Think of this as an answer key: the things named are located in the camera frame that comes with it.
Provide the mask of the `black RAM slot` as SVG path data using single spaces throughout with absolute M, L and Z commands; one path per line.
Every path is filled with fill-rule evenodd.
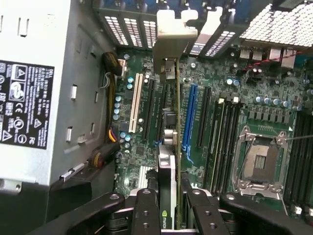
M 290 160 L 289 160 L 289 167 L 288 167 L 288 174 L 286 178 L 286 188 L 284 192 L 284 201 L 287 205 L 291 204 L 291 193 L 292 193 L 292 185 L 293 185 L 293 178 L 296 169 L 296 162 L 297 162 L 297 149 L 298 149 L 298 140 L 292 140 L 292 147 L 290 152 Z
M 313 174 L 313 116 L 311 116 L 310 123 L 310 135 L 312 137 L 309 138 L 308 148 L 307 148 L 307 161 L 306 161 L 306 182 L 305 182 L 305 211 L 308 211 L 308 208 L 311 207 L 311 191 L 312 191 L 312 174 Z
M 311 115 L 306 116 L 305 119 L 305 129 L 304 129 L 304 136 L 310 135 L 311 133 Z M 304 206 L 304 197 L 305 197 L 305 185 L 306 185 L 306 173 L 307 173 L 307 167 L 306 167 L 306 163 L 307 163 L 307 148 L 308 148 L 308 138 L 304 138 L 302 140 L 302 149 L 301 149 L 301 177 L 300 177 L 300 187 L 299 187 L 299 195 L 298 195 L 298 199 L 299 199 L 299 204 L 300 206 L 303 208 Z
M 301 113 L 299 113 L 299 117 L 297 119 L 299 127 L 297 129 L 298 133 L 297 133 L 297 137 L 302 136 L 303 132 L 304 132 L 304 124 L 303 122 L 305 121 L 305 118 L 303 117 L 303 115 Z M 295 157 L 296 157 L 296 162 L 295 162 L 295 175 L 294 175 L 294 182 L 293 182 L 293 192 L 292 192 L 292 202 L 293 204 L 297 205 L 297 201 L 298 201 L 298 191 L 299 191 L 299 180 L 300 180 L 300 175 L 301 175 L 301 165 L 302 165 L 302 153 L 301 153 L 301 148 L 302 148 L 302 140 L 301 139 L 296 139 L 294 141 L 294 143 L 296 144 L 296 153 L 295 153 Z
M 225 107 L 225 122 L 223 124 L 223 142 L 221 143 L 221 156 L 220 156 L 220 168 L 219 168 L 219 181 L 217 183 L 217 193 L 221 193 L 224 187 L 224 178 L 226 174 L 226 165 L 228 157 L 229 135 L 232 118 L 232 105 L 230 101 L 226 102 Z
M 230 103 L 227 113 L 227 132 L 226 132 L 226 142 L 225 142 L 225 173 L 223 179 L 223 185 L 221 186 L 221 192 L 226 192 L 229 183 L 229 177 L 231 173 L 231 164 L 233 159 L 233 151 L 235 142 L 237 139 L 237 126 L 238 118 L 240 113 L 240 102 Z
M 230 176 L 229 176 L 229 190 L 238 191 L 238 175 L 240 171 L 240 167 L 242 165 L 242 161 L 240 160 L 240 151 L 241 151 L 241 144 L 245 141 L 246 136 L 246 113 L 244 109 L 244 104 L 234 103 L 234 117 L 233 117 L 233 125 L 232 131 L 234 134 L 231 134 L 232 137 L 232 162 L 231 162 L 231 169 L 230 169 Z

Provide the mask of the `thin dark locking lever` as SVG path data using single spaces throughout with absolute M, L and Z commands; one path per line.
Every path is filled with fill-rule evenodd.
M 251 141 L 251 143 L 249 144 L 247 150 L 245 151 L 244 159 L 243 159 L 242 165 L 241 165 L 241 167 L 240 167 L 240 171 L 239 171 L 239 174 L 238 174 L 238 176 L 237 176 L 236 183 L 239 182 L 239 178 L 240 178 L 240 176 L 241 176 L 241 174 L 242 174 L 244 165 L 245 165 L 245 163 L 246 163 L 246 159 L 247 159 L 248 153 L 249 153 L 249 151 L 251 150 L 251 147 L 252 147 L 252 145 L 254 144 L 255 139 L 256 139 L 255 137 L 252 139 L 252 141 Z

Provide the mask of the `CPU socket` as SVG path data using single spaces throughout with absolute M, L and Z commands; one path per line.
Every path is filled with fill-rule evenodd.
M 261 126 L 253 129 L 248 125 L 245 130 L 245 141 L 242 142 L 240 151 L 241 161 L 252 139 L 256 139 L 248 153 L 236 192 L 279 200 L 284 188 L 289 143 L 278 144 L 274 141 L 273 137 L 282 130 L 274 131 Z

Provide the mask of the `blue expansion slot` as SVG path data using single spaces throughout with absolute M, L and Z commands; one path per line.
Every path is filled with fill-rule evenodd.
M 187 148 L 190 145 L 197 92 L 198 92 L 198 86 L 192 84 L 190 88 L 190 92 L 189 92 L 188 106 L 187 106 L 183 139 L 182 139 L 182 149 L 184 152 L 187 151 Z

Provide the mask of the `black plastic shroud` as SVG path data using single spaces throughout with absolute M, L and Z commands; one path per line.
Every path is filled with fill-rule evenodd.
M 0 235 L 25 235 L 58 216 L 113 190 L 115 162 L 87 166 L 52 186 L 23 183 L 19 193 L 0 192 Z

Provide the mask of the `white expansion slot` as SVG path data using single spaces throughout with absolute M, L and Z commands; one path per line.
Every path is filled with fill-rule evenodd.
M 132 109 L 130 115 L 129 132 L 136 132 L 136 124 L 138 118 L 139 105 L 141 100 L 141 90 L 143 84 L 143 74 L 137 73 L 135 76 L 134 93 L 132 100 Z

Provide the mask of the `thin silver locking lever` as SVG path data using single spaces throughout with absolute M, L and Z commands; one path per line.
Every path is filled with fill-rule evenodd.
M 286 131 L 281 131 L 277 136 L 274 136 L 273 139 L 278 144 L 283 144 L 284 142 L 292 141 L 292 140 L 302 140 L 313 138 L 313 134 L 297 136 L 297 137 L 288 137 L 288 133 Z

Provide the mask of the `green motherboard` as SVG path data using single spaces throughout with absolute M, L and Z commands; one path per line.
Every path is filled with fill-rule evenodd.
M 274 131 L 285 130 L 288 132 L 288 137 L 297 137 L 299 113 L 305 119 L 308 115 L 313 116 L 313 65 L 311 60 L 298 65 L 296 57 L 293 69 L 281 67 L 282 57 L 279 61 L 262 59 L 259 62 L 241 59 L 240 52 L 236 49 L 230 50 L 226 56 L 218 59 L 203 60 L 184 57 L 179 60 L 181 143 L 192 84 L 198 86 L 198 92 L 190 145 L 186 152 L 181 148 L 180 228 L 173 231 L 161 229 L 161 235 L 198 235 L 194 224 L 194 216 L 186 195 L 188 190 L 199 189 L 205 192 L 211 203 L 216 206 L 219 204 L 220 196 L 225 193 L 233 192 L 241 195 L 229 189 L 226 192 L 217 193 L 227 101 L 231 103 L 241 102 L 245 105 L 246 125 L 253 129 L 261 126 L 271 128 Z M 125 59 L 127 62 L 124 77 L 120 76 L 122 69 L 118 59 Z M 104 84 L 108 89 L 107 113 L 109 116 L 106 120 L 107 143 L 104 145 L 104 159 L 115 160 L 113 188 L 125 197 L 134 196 L 140 189 L 152 189 L 157 194 L 158 202 L 158 175 L 155 179 L 148 180 L 146 188 L 138 188 L 141 166 L 153 167 L 157 169 L 158 174 L 158 145 L 156 146 L 155 141 L 162 85 L 159 76 L 154 71 L 152 54 L 134 49 L 123 50 L 119 55 L 104 53 L 102 61 Z M 143 74 L 143 84 L 136 132 L 130 133 L 129 123 L 137 73 Z M 143 131 L 148 92 L 152 79 L 156 82 L 153 110 L 149 137 L 144 140 Z M 203 147 L 197 148 L 204 87 L 211 88 L 211 97 Z M 289 150 L 285 165 L 284 188 L 280 194 L 280 199 L 266 198 L 261 195 L 244 196 L 281 212 L 289 218 L 310 225 L 311 235 L 313 235 L 313 184 L 311 207 L 308 208 L 308 211 L 305 211 L 305 201 L 303 208 L 298 202 L 299 199 L 297 205 L 293 204 L 292 193 L 291 204 L 287 205 L 284 201 L 292 141 L 288 141 L 288 143 Z M 231 235 L 235 235 L 235 232 L 244 224 L 243 222 L 234 222 L 234 216 L 231 214 L 222 212 L 221 215 Z

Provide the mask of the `white motherboard power connector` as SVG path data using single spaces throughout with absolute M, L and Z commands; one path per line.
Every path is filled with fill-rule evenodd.
M 127 62 L 125 59 L 118 59 L 118 62 L 120 63 L 120 66 L 121 66 L 121 77 L 124 77 L 125 75 L 125 72 L 127 70 Z

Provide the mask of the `black power supply label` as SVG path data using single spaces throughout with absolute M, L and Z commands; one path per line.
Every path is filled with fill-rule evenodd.
M 0 143 L 47 148 L 54 70 L 0 60 Z

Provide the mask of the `silver motherboard port block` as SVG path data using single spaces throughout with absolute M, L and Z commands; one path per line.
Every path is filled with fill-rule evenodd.
M 296 50 L 293 50 L 291 48 L 283 50 L 283 55 L 281 59 L 281 67 L 293 69 L 295 57 L 296 57 Z
M 241 47 L 240 58 L 254 61 L 261 61 L 263 57 L 263 50 L 256 47 Z
M 281 57 L 281 48 L 272 47 L 269 51 L 268 59 L 272 61 L 279 61 Z

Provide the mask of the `perforated metal slot cover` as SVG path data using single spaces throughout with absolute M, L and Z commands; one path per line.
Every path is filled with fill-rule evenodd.
M 124 18 L 126 28 L 129 32 L 131 41 L 134 47 L 143 47 L 141 36 L 138 30 L 138 23 L 136 19 Z
M 113 35 L 115 36 L 116 40 L 120 45 L 124 43 L 122 39 L 122 31 L 119 26 L 118 20 L 116 17 L 110 17 L 110 16 L 105 16 L 105 20 L 109 25 L 109 28 L 113 32 Z
M 152 49 L 157 37 L 157 24 L 153 21 L 143 21 L 147 46 Z
M 216 42 L 210 49 L 207 51 L 205 56 L 214 57 L 222 48 L 235 36 L 235 32 L 232 31 L 223 31 L 222 34 L 218 37 Z

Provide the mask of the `grey power supply unit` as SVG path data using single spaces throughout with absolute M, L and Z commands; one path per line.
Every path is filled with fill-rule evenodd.
M 47 148 L 0 143 L 0 192 L 71 178 L 103 143 L 102 54 L 112 45 L 91 0 L 0 0 L 0 60 L 52 66 Z

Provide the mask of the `plain silver slot cover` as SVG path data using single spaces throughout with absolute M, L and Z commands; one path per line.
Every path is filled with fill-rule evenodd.
M 222 7 L 216 7 L 215 11 L 208 11 L 206 22 L 200 32 L 200 35 L 198 36 L 197 40 L 195 41 L 191 51 L 190 55 L 196 55 L 198 56 L 202 49 L 207 44 L 208 40 L 212 37 L 212 35 L 215 33 L 216 29 L 220 25 L 220 17 L 222 16 L 223 8 Z

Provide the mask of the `open black PC case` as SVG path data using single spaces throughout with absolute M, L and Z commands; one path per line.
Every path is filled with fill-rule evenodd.
M 313 0 L 92 0 L 94 11 L 115 44 L 145 50 L 151 49 L 147 46 L 143 21 L 157 24 L 159 10 L 173 10 L 178 19 L 182 11 L 195 10 L 198 18 L 190 20 L 188 25 L 196 28 L 199 36 L 206 22 L 207 12 L 215 11 L 218 6 L 223 8 L 221 23 L 198 55 L 200 57 L 210 58 L 205 54 L 223 31 L 236 34 L 214 57 L 234 45 L 313 48 Z M 105 16 L 117 18 L 124 41 L 122 45 L 113 35 Z M 137 20 L 143 47 L 133 46 L 124 18 Z M 197 38 L 189 42 L 184 54 L 190 55 Z

